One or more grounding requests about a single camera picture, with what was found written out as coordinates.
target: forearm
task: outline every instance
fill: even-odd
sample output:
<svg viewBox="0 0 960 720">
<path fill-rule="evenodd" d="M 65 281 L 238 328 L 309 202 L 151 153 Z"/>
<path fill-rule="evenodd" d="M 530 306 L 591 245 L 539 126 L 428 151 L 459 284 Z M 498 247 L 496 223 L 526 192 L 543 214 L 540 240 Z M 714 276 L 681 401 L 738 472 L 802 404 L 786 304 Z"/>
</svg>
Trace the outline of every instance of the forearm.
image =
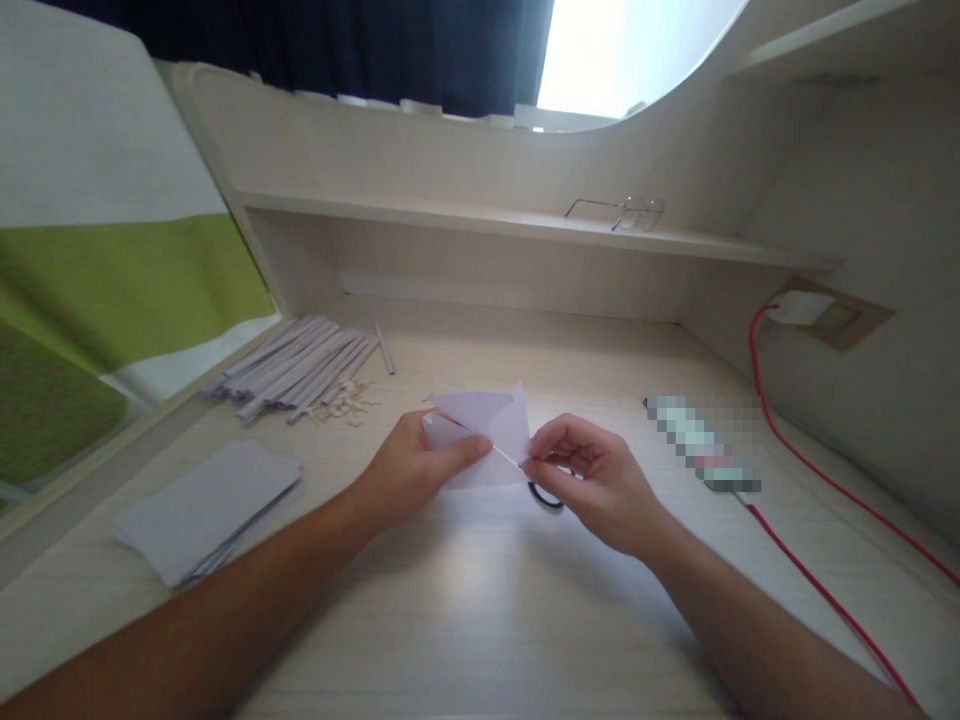
<svg viewBox="0 0 960 720">
<path fill-rule="evenodd" d="M 923 717 L 664 515 L 642 559 L 747 717 Z"/>
<path fill-rule="evenodd" d="M 222 715 L 379 530 L 348 489 L 39 680 L 0 717 Z"/>
</svg>

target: white paper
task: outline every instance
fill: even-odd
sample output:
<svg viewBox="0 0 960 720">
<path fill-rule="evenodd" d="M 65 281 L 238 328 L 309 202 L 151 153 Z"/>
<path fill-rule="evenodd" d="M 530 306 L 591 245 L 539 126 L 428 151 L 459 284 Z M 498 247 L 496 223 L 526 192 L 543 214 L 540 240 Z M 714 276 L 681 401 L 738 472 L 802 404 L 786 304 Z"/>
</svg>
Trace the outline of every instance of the white paper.
<svg viewBox="0 0 960 720">
<path fill-rule="evenodd" d="M 530 429 L 523 385 L 509 393 L 466 392 L 434 395 L 433 404 L 450 418 L 430 413 L 423 419 L 430 447 L 444 450 L 471 435 L 484 435 L 493 451 L 459 473 L 448 488 L 463 489 L 527 482 L 520 465 L 529 457 Z"/>
<path fill-rule="evenodd" d="M 169 586 L 216 569 L 302 494 L 300 464 L 255 440 L 233 442 L 117 517 L 113 536 Z"/>
</svg>

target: navy curtain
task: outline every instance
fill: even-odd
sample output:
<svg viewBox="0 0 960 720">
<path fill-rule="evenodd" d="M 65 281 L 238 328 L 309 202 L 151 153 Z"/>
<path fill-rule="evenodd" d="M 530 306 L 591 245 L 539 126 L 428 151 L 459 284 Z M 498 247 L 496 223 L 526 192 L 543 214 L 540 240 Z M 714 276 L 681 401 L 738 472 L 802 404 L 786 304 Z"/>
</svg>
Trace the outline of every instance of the navy curtain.
<svg viewBox="0 0 960 720">
<path fill-rule="evenodd" d="M 440 105 L 537 104 L 553 0 L 45 0 L 286 90 Z"/>
</svg>

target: wall socket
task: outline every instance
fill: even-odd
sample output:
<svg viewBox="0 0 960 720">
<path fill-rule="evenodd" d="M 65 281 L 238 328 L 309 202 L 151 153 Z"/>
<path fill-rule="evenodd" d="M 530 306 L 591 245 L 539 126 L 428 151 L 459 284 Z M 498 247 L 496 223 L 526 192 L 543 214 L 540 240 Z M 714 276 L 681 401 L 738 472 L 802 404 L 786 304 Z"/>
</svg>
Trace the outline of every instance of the wall socket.
<svg viewBox="0 0 960 720">
<path fill-rule="evenodd" d="M 790 278 L 776 294 L 790 290 L 820 293 L 834 299 L 833 305 L 813 325 L 793 327 L 837 350 L 849 350 L 896 314 L 882 305 L 837 292 L 802 277 Z"/>
</svg>

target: red cable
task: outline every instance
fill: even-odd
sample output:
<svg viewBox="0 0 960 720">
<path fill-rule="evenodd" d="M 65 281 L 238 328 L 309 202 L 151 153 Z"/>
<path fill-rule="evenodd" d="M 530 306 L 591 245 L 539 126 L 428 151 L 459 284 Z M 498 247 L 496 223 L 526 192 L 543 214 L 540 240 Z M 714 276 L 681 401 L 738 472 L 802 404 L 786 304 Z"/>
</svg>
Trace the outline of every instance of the red cable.
<svg viewBox="0 0 960 720">
<path fill-rule="evenodd" d="M 883 651 L 877 647 L 877 644 L 873 642 L 869 635 L 867 635 L 867 631 L 860 627 L 860 623 L 853 619 L 853 616 L 850 615 L 850 613 L 843 608 L 843 605 L 841 605 L 840 602 L 830 594 L 830 591 L 827 590 L 820 583 L 820 581 L 813 576 L 813 573 L 807 570 L 804 564 L 797 559 L 797 556 L 790 552 L 790 548 L 784 545 L 783 541 L 777 537 L 777 534 L 773 531 L 773 528 L 767 524 L 767 521 L 763 518 L 763 515 L 760 514 L 760 511 L 749 503 L 746 504 L 746 508 L 757 519 L 757 522 L 763 526 L 763 529 L 767 531 L 767 535 L 773 538 L 773 541 L 777 544 L 777 546 L 783 550 L 783 554 L 790 558 L 793 564 L 797 566 L 797 569 L 803 573 L 803 576 L 810 581 L 810 584 L 813 585 L 821 595 L 823 595 L 824 599 L 830 603 L 833 606 L 833 609 L 840 614 L 840 617 L 846 620 L 847 624 L 853 628 L 854 632 L 856 632 L 857 635 L 863 639 L 867 646 L 873 651 L 873 654 L 877 657 L 877 660 L 880 661 L 880 664 L 883 665 L 884 669 L 886 669 L 886 671 L 890 674 L 890 677 L 893 678 L 893 681 L 903 692 L 907 700 L 912 702 L 917 707 L 920 707 L 920 703 L 917 702 L 917 699 L 913 696 L 913 693 L 910 692 L 910 688 L 907 687 L 907 684 L 903 681 L 903 678 L 900 677 L 900 673 L 896 671 L 896 669 L 893 667 L 893 664 L 887 660 L 887 656 L 883 654 Z"/>
<path fill-rule="evenodd" d="M 802 462 L 802 463 L 803 463 L 804 465 L 806 465 L 808 468 L 810 468 L 811 470 L 813 470 L 817 475 L 819 475 L 821 480 L 824 480 L 824 481 L 825 481 L 828 485 L 830 485 L 834 490 L 837 490 L 837 491 L 840 492 L 842 495 L 848 497 L 850 500 L 853 500 L 853 502 L 855 502 L 857 505 L 859 505 L 860 507 L 862 507 L 862 508 L 863 508 L 864 510 L 866 510 L 868 513 L 870 513 L 871 515 L 873 515 L 877 520 L 879 520 L 879 521 L 882 522 L 884 525 L 886 525 L 888 528 L 890 528 L 891 530 L 893 530 L 893 531 L 894 531 L 897 535 L 899 535 L 901 538 L 903 538 L 904 540 L 906 540 L 910 545 L 913 546 L 914 550 L 916 550 L 917 552 L 919 552 L 919 553 L 920 553 L 921 555 L 923 555 L 927 560 L 929 560 L 929 561 L 932 562 L 934 565 L 936 565 L 937 568 L 940 570 L 940 572 L 942 572 L 944 575 L 946 575 L 948 578 L 950 578 L 950 579 L 953 581 L 953 584 L 954 584 L 954 585 L 956 585 L 957 587 L 960 587 L 960 577 L 957 577 L 957 575 L 955 575 L 955 574 L 950 570 L 950 568 L 948 568 L 946 565 L 944 565 L 942 562 L 940 562 L 937 558 L 935 558 L 935 557 L 933 556 L 933 554 L 932 554 L 929 550 L 927 550 L 925 547 L 923 547 L 923 545 L 921 545 L 919 542 L 917 542 L 917 541 L 914 540 L 912 537 L 910 537 L 909 535 L 907 535 L 903 530 L 901 530 L 901 529 L 898 528 L 896 525 L 894 525 L 892 522 L 890 522 L 889 520 L 887 520 L 883 515 L 881 515 L 880 513 L 878 513 L 876 510 L 874 510 L 874 509 L 873 509 L 872 507 L 870 507 L 869 505 L 867 505 L 865 502 L 863 502 L 860 498 L 858 498 L 857 496 L 855 496 L 853 493 L 851 493 L 851 492 L 845 490 L 844 488 L 840 487 L 840 485 L 838 485 L 836 482 L 834 482 L 833 480 L 831 480 L 827 475 L 825 475 L 823 472 L 821 472 L 819 469 L 817 469 L 817 468 L 813 465 L 813 463 L 811 463 L 811 462 L 810 462 L 809 460 L 807 460 L 803 455 L 800 454 L 800 451 L 799 451 L 799 450 L 797 450 L 795 447 L 793 447 L 793 445 L 791 445 L 789 442 L 787 442 L 787 439 L 786 439 L 785 437 L 783 437 L 783 435 L 780 434 L 780 431 L 779 431 L 779 430 L 777 430 L 777 426 L 774 424 L 773 418 L 772 418 L 771 415 L 770 415 L 770 408 L 767 407 L 767 399 L 766 399 L 766 397 L 764 397 L 764 395 L 763 395 L 763 387 L 760 385 L 760 361 L 759 361 L 759 359 L 757 358 L 757 342 L 756 342 L 756 337 L 755 337 L 755 335 L 756 335 L 756 330 L 757 330 L 757 323 L 760 321 L 760 317 L 763 315 L 763 313 L 765 313 L 767 310 L 774 310 L 774 309 L 776 309 L 776 308 L 778 308 L 778 307 L 780 307 L 780 306 L 779 306 L 779 305 L 767 305 L 766 307 L 761 308 L 761 309 L 757 312 L 757 314 L 754 315 L 754 317 L 753 317 L 753 322 L 750 323 L 750 358 L 751 358 L 751 360 L 753 361 L 753 381 L 754 381 L 754 384 L 756 385 L 756 388 L 757 388 L 757 395 L 760 396 L 760 406 L 763 408 L 763 415 L 764 415 L 764 417 L 766 417 L 766 419 L 767 419 L 767 424 L 770 425 L 770 429 L 773 430 L 773 434 L 777 436 L 777 439 L 778 439 L 780 442 L 783 443 L 784 447 L 786 447 L 787 450 L 789 450 L 790 452 L 792 452 L 800 462 Z"/>
</svg>

